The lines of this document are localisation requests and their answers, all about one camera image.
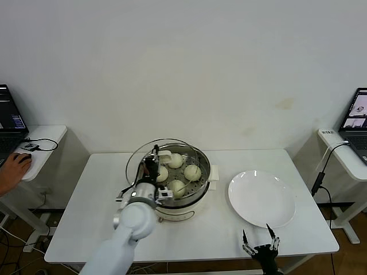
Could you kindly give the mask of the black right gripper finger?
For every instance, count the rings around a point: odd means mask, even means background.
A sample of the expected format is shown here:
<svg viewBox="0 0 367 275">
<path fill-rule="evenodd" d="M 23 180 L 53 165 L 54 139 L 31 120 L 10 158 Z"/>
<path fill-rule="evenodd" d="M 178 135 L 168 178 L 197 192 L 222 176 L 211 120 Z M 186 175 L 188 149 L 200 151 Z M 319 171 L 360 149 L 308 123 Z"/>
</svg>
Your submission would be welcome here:
<svg viewBox="0 0 367 275">
<path fill-rule="evenodd" d="M 250 246 L 250 244 L 248 243 L 248 240 L 247 240 L 247 236 L 246 236 L 246 233 L 245 233 L 245 230 L 243 230 L 243 236 L 242 236 L 242 240 L 243 240 L 243 244 L 242 244 L 242 248 L 243 250 L 250 256 L 254 256 L 257 251 Z"/>
<path fill-rule="evenodd" d="M 270 250 L 277 251 L 279 247 L 279 243 L 280 243 L 280 238 L 270 228 L 269 224 L 267 224 L 267 229 L 272 239 L 271 244 L 270 244 Z"/>
</svg>

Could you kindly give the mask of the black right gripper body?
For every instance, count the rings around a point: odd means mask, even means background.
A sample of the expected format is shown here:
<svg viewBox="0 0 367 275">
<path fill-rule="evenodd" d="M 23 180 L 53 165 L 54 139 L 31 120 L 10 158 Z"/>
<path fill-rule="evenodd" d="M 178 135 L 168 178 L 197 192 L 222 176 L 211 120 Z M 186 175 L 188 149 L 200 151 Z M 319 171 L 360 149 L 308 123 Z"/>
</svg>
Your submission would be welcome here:
<svg viewBox="0 0 367 275">
<path fill-rule="evenodd" d="M 278 250 L 274 249 L 271 244 L 260 245 L 253 248 L 254 254 L 252 258 L 255 259 L 261 266 L 263 274 L 276 275 L 280 274 L 280 270 L 275 261 L 278 256 Z"/>
</svg>

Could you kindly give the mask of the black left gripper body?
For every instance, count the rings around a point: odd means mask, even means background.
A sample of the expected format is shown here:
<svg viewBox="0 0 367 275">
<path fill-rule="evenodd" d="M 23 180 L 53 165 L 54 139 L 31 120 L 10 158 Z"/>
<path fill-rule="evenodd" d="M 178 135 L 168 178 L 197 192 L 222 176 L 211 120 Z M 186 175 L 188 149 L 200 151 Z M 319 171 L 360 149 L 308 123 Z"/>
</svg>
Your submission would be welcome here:
<svg viewBox="0 0 367 275">
<path fill-rule="evenodd" d="M 142 182 L 156 184 L 159 176 L 159 160 L 156 156 L 148 156 L 144 159 Z"/>
</svg>

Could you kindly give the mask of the person's bare hand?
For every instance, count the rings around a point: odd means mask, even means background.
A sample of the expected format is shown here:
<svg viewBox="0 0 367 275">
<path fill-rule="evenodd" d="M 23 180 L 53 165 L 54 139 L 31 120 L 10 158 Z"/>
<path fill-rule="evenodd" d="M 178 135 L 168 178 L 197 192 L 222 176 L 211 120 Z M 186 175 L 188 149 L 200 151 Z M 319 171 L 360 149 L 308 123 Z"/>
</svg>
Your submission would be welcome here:
<svg viewBox="0 0 367 275">
<path fill-rule="evenodd" d="M 15 189 L 32 164 L 31 154 L 12 153 L 1 167 L 1 196 Z"/>
</svg>

